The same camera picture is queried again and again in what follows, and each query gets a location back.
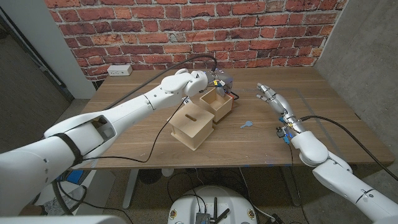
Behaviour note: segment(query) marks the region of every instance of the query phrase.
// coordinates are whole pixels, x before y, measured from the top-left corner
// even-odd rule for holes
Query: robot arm
[[[353,175],[351,167],[334,155],[311,131],[305,130],[294,115],[286,99],[268,86],[257,84],[264,96],[258,98],[270,104],[285,124],[278,130],[280,138],[290,136],[292,144],[300,150],[301,161],[310,167],[315,178],[328,189],[355,204],[373,222],[398,216],[398,205]]]
[[[72,167],[102,155],[132,125],[153,112],[175,106],[183,93],[193,96],[213,81],[205,72],[187,69],[165,77],[161,84],[114,108],[81,114],[62,121],[45,139],[0,154],[0,216],[18,215],[46,185]]]

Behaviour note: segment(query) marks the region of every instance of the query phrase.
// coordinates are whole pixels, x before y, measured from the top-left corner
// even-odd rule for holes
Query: wire
[[[245,184],[245,186],[246,186],[246,188],[247,188],[247,190],[248,190],[248,195],[249,195],[249,199],[250,199],[250,193],[249,193],[248,183],[246,182],[246,179],[244,178],[244,175],[243,175],[243,173],[242,173],[242,169],[241,169],[240,167],[239,167],[239,171],[241,171],[241,175],[242,175],[244,184]],[[272,217],[272,216],[268,215],[267,213],[263,212],[262,210],[260,210],[260,208],[257,208],[257,207],[253,204],[253,202],[251,201],[251,199],[250,199],[250,202],[251,202],[252,206],[253,206],[258,212],[260,212],[261,214],[263,214],[263,215],[265,215],[265,216],[271,218],[271,220],[273,220],[273,222],[275,221],[275,218],[274,218],[274,217]]]
[[[75,199],[75,198],[69,196],[69,195],[62,189],[62,186],[61,186],[61,184],[60,184],[60,180],[58,180],[57,183],[58,183],[58,187],[59,187],[59,189],[62,191],[62,193],[65,194],[65,195],[66,195],[68,198],[70,198],[71,200],[74,200],[75,202],[79,202],[79,203],[86,204],[86,205],[91,206],[91,207],[94,207],[94,208],[108,209],[108,210],[115,210],[115,211],[123,212],[123,213],[125,214],[125,216],[130,220],[131,224],[134,224],[134,223],[132,222],[131,218],[129,217],[129,215],[128,215],[125,211],[123,211],[123,210],[121,210],[121,209],[118,209],[118,208],[100,207],[100,206],[96,206],[96,205],[93,205],[93,204],[88,203],[88,202],[84,202],[84,201],[82,201],[82,200],[77,200],[77,199]]]
[[[178,108],[174,111],[173,115],[166,121],[166,123],[163,125],[162,129],[160,129],[160,131],[157,133],[156,138],[155,138],[155,141],[154,141],[154,144],[152,145],[152,149],[150,150],[149,156],[148,156],[148,158],[147,158],[146,160],[140,161],[140,160],[138,160],[138,159],[123,157],[123,156],[97,156],[97,157],[91,157],[91,158],[83,159],[83,161],[87,161],[87,160],[90,160],[90,159],[127,159],[127,160],[131,160],[131,161],[142,162],[142,163],[148,162],[150,156],[152,155],[152,152],[154,151],[155,144],[156,144],[156,140],[157,140],[157,138],[159,137],[160,133],[163,131],[164,127],[166,127],[166,125],[169,123],[169,121],[173,118],[173,116],[176,114],[176,112],[178,111],[178,109],[180,109],[180,107],[182,106],[182,104],[184,103],[184,101],[185,101],[187,98],[188,98],[188,96],[186,96],[186,97],[182,100],[180,106],[178,106]]]
[[[301,211],[303,212],[305,221],[306,221],[308,224],[310,224],[310,222],[308,221],[308,218],[307,218],[307,214],[306,214],[305,211],[304,211],[303,201],[301,200],[301,196],[300,196],[300,189],[299,189],[299,186],[297,185],[296,176],[294,175],[294,171],[293,171],[293,166],[294,166],[294,165],[293,165],[293,151],[292,151],[292,146],[290,146],[290,144],[288,144],[288,146],[289,146],[289,149],[290,149],[290,155],[292,156],[292,168],[290,169],[290,172],[292,173],[293,182],[294,182],[294,185],[296,186],[296,191],[297,191],[298,199],[300,200]]]
[[[179,65],[182,65],[182,64],[185,63],[185,62],[189,62],[189,61],[191,61],[191,60],[193,60],[193,59],[195,59],[195,58],[200,58],[200,57],[206,57],[206,58],[211,58],[211,59],[213,59],[214,65],[213,65],[213,68],[211,69],[211,71],[214,72],[214,71],[216,70],[216,67],[217,67],[217,59],[215,59],[213,56],[204,55],[204,54],[196,55],[196,56],[194,56],[194,57],[188,58],[188,59],[186,59],[186,60],[184,60],[184,61],[182,61],[182,62],[179,62],[179,63],[177,63],[177,64],[175,64],[175,65],[173,65],[173,66],[171,66],[171,67],[169,67],[169,68],[167,68],[167,69],[161,71],[160,73],[158,73],[158,74],[155,75],[154,77],[148,79],[148,81],[146,81],[146,82],[144,82],[143,84],[141,84],[139,87],[137,87],[137,88],[131,90],[129,93],[127,93],[126,95],[122,96],[120,99],[118,99],[118,100],[116,100],[115,102],[111,103],[111,104],[110,104],[109,106],[107,106],[104,110],[107,110],[107,109],[110,109],[110,108],[116,106],[116,105],[117,105],[118,103],[120,103],[122,100],[126,99],[126,98],[129,97],[131,94],[133,94],[133,93],[135,93],[136,91],[140,90],[142,87],[148,85],[148,83],[154,81],[156,78],[159,78],[161,75],[165,74],[166,72],[170,71],[171,69],[173,69],[173,68],[175,68],[175,67],[177,67],[177,66],[179,66]]]
[[[325,121],[329,121],[329,122],[331,122],[331,123],[333,123],[333,124],[335,124],[335,125],[337,125],[339,128],[341,128],[341,129],[343,129],[351,138],[353,138],[354,139],[354,141],[359,145],[359,146],[361,146],[361,148],[363,149],[363,150],[365,150],[365,152],[370,156],[370,157],[372,157],[372,159],[377,163],[377,164],[379,164],[379,166],[381,167],[381,168],[383,168],[392,178],[394,178],[396,181],[398,181],[398,177],[395,175],[395,174],[393,174],[387,167],[385,167],[383,164],[381,164],[381,162],[348,130],[348,129],[346,129],[343,125],[341,125],[341,124],[339,124],[339,123],[337,123],[336,121],[333,121],[332,119],[329,119],[329,118],[324,118],[324,117],[322,117],[322,116],[316,116],[316,115],[311,115],[311,116],[305,116],[305,117],[302,117],[302,118],[300,118],[300,120],[301,121],[306,121],[306,120],[308,120],[308,119],[310,119],[310,118],[318,118],[318,119],[322,119],[322,120],[325,120]]]

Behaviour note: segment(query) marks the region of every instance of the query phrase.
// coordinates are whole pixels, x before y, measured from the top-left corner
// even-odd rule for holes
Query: electrical outlet
[[[111,65],[108,68],[110,76],[127,76],[132,72],[131,65]]]

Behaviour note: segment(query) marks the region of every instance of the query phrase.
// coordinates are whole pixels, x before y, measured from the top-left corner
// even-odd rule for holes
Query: brick
[[[274,58],[272,59],[272,66],[284,66],[287,58]]]
[[[284,10],[284,1],[267,2],[267,12],[282,12]]]
[[[315,58],[310,57],[296,57],[296,58],[289,58],[287,60],[287,66],[293,65],[311,65],[312,62],[315,61]]]
[[[305,17],[304,24],[332,24],[335,22],[336,17],[337,13],[311,14]]]
[[[257,51],[255,50],[247,50],[242,52],[232,51],[229,53],[230,60],[245,60],[245,59],[253,59],[257,57]]]
[[[280,40],[279,47],[293,47],[294,39],[282,39]]]
[[[214,33],[214,37],[216,40],[226,40],[228,36],[227,30],[218,30]]]
[[[315,47],[312,49],[312,57],[319,57],[321,56],[323,47]]]
[[[173,55],[173,62],[182,62],[185,59],[187,59],[186,55],[183,55],[183,54],[175,54],[175,55]]]
[[[49,10],[49,11],[50,11],[50,13],[51,13],[52,19],[53,19],[55,22],[62,22],[62,20],[61,20],[61,18],[60,18],[60,16],[58,15],[57,12],[54,12],[54,11],[52,11],[52,10]]]
[[[273,38],[274,34],[275,34],[275,29],[268,28],[268,27],[262,28],[261,33],[260,33],[261,37],[265,37],[265,38]]]
[[[296,39],[294,42],[295,47],[306,47],[306,46],[320,46],[322,44],[323,37],[306,37]]]
[[[234,68],[245,68],[247,61],[236,61],[234,62]]]
[[[301,25],[303,23],[304,14],[291,14],[289,18],[289,25]]]
[[[231,14],[232,5],[230,4],[217,4],[218,16],[229,16]]]
[[[173,62],[171,55],[146,55],[144,56],[146,63],[171,63]]]
[[[106,55],[105,49],[102,47],[90,47],[84,49],[74,49],[73,53],[77,57],[92,57],[92,56],[104,56]]]
[[[108,34],[108,35],[98,35],[93,37],[93,42],[95,45],[108,45],[108,44],[121,44],[123,43],[120,35]]]
[[[201,29],[207,29],[208,23],[204,19],[195,19],[193,21],[193,29],[195,30],[201,30]]]
[[[106,49],[108,55],[121,55],[122,54],[120,47],[106,47],[105,49]]]
[[[216,59],[217,60],[227,60],[228,52],[216,52]]]
[[[44,0],[49,8],[80,6],[79,0]]]
[[[96,9],[78,9],[80,18],[83,21],[92,21],[98,19],[114,19],[114,12],[112,8],[101,7]]]
[[[131,19],[130,9],[128,7],[116,7],[114,13],[117,19]]]
[[[280,27],[275,37],[301,37],[305,34],[305,27]]]
[[[259,16],[259,20],[257,21],[257,25],[258,26],[286,25],[288,18],[289,18],[288,14]]]
[[[120,46],[123,53],[125,54],[149,54],[148,46],[140,45],[123,45]]]
[[[333,26],[323,26],[320,35],[330,35]]]
[[[312,50],[312,47],[301,47],[298,50],[298,54],[297,55],[298,56],[303,56],[303,55],[308,56],[308,55],[310,55],[311,50]]]
[[[111,25],[115,32],[139,32],[142,29],[141,22],[137,21],[113,21]]]
[[[162,54],[162,53],[164,53],[163,46],[151,45],[151,46],[149,46],[149,53],[150,54]]]
[[[192,50],[196,53],[205,52],[206,51],[206,44],[193,44]]]
[[[79,47],[79,44],[77,43],[75,38],[65,38],[65,42],[70,48]]]
[[[165,53],[187,53],[191,52],[191,45],[183,44],[183,45],[165,45],[164,46]]]
[[[76,37],[76,40],[79,41],[79,44],[82,46],[94,46],[93,41],[89,37]]]
[[[232,7],[232,14],[234,15],[245,15],[245,14],[255,14],[262,13],[266,9],[265,2],[250,2],[235,4]]]
[[[287,0],[286,11],[313,11],[319,6],[320,0]]]
[[[310,26],[305,31],[305,35],[318,35],[322,26]]]
[[[247,50],[249,49],[249,41],[237,41],[235,43],[235,50]]]
[[[188,0],[156,0],[158,4],[186,4]]]
[[[224,51],[224,50],[233,50],[234,43],[233,42],[218,42],[218,43],[210,43],[207,44],[208,51]]]
[[[94,68],[87,68],[87,74],[88,75],[101,75],[107,73],[107,69],[109,68],[110,65],[103,65],[99,67],[94,67]]]
[[[230,35],[232,39],[250,39],[259,37],[260,29],[235,29],[231,30]]]
[[[167,43],[167,34],[137,34],[140,44],[144,43]]]
[[[179,19],[181,17],[180,8],[178,6],[165,7],[165,10],[166,10],[166,17],[167,18]]]
[[[296,48],[289,48],[289,49],[274,49],[270,52],[269,56],[295,56],[297,53]]]
[[[192,30],[191,21],[159,21],[160,30],[184,31]]]
[[[157,32],[159,28],[157,27],[156,21],[143,21],[144,29],[147,32]]]
[[[76,58],[77,64],[79,64],[80,67],[87,67],[88,63],[85,58]]]
[[[214,5],[182,6],[182,17],[214,16]]]
[[[320,10],[332,10],[335,8],[337,0],[323,0],[319,6]]]
[[[59,28],[64,35],[95,34],[93,25],[89,23],[60,24]]]
[[[213,40],[214,32],[213,31],[188,32],[185,33],[185,37],[187,38],[187,42],[208,41],[208,40]]]
[[[251,40],[250,49],[251,50],[267,50],[275,49],[279,46],[279,40]]]
[[[104,61],[102,61],[101,57],[90,57],[87,59],[88,63],[92,65],[102,65],[104,64]]]
[[[257,51],[257,58],[267,58],[271,50],[258,50]]]
[[[256,67],[269,67],[271,66],[272,59],[271,58],[264,58],[264,59],[257,59],[248,62],[248,68],[256,68]]]
[[[123,40],[125,43],[136,44],[137,36],[135,34],[123,34]]]
[[[98,0],[80,0],[80,2],[84,6],[94,6],[98,4]]]
[[[105,63],[131,63],[129,56],[110,56],[103,58]]]
[[[210,29],[235,28],[239,24],[239,18],[209,19]]]
[[[58,13],[65,22],[77,22],[80,20],[75,10],[59,10]]]
[[[132,55],[130,59],[133,63],[144,63],[144,58],[141,55]]]
[[[123,5],[123,6],[132,6],[134,5],[134,0],[101,0],[102,4],[107,5]]]
[[[131,65],[133,70],[153,70],[153,65]]]
[[[256,25],[257,16],[247,16],[242,18],[241,27],[254,27]]]
[[[103,32],[111,32],[112,31],[111,24],[109,24],[108,22],[95,22],[94,27],[95,27],[95,30],[97,31],[97,33],[99,33],[99,34],[103,33]]]

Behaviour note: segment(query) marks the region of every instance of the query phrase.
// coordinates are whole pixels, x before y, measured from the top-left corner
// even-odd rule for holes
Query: wooden box
[[[169,121],[172,136],[195,151],[214,131],[213,118],[213,114],[198,105],[187,103]]]
[[[210,90],[200,98],[199,105],[201,108],[214,114],[214,122],[218,122],[232,109],[233,98],[227,94],[221,97],[217,94],[216,89]]]

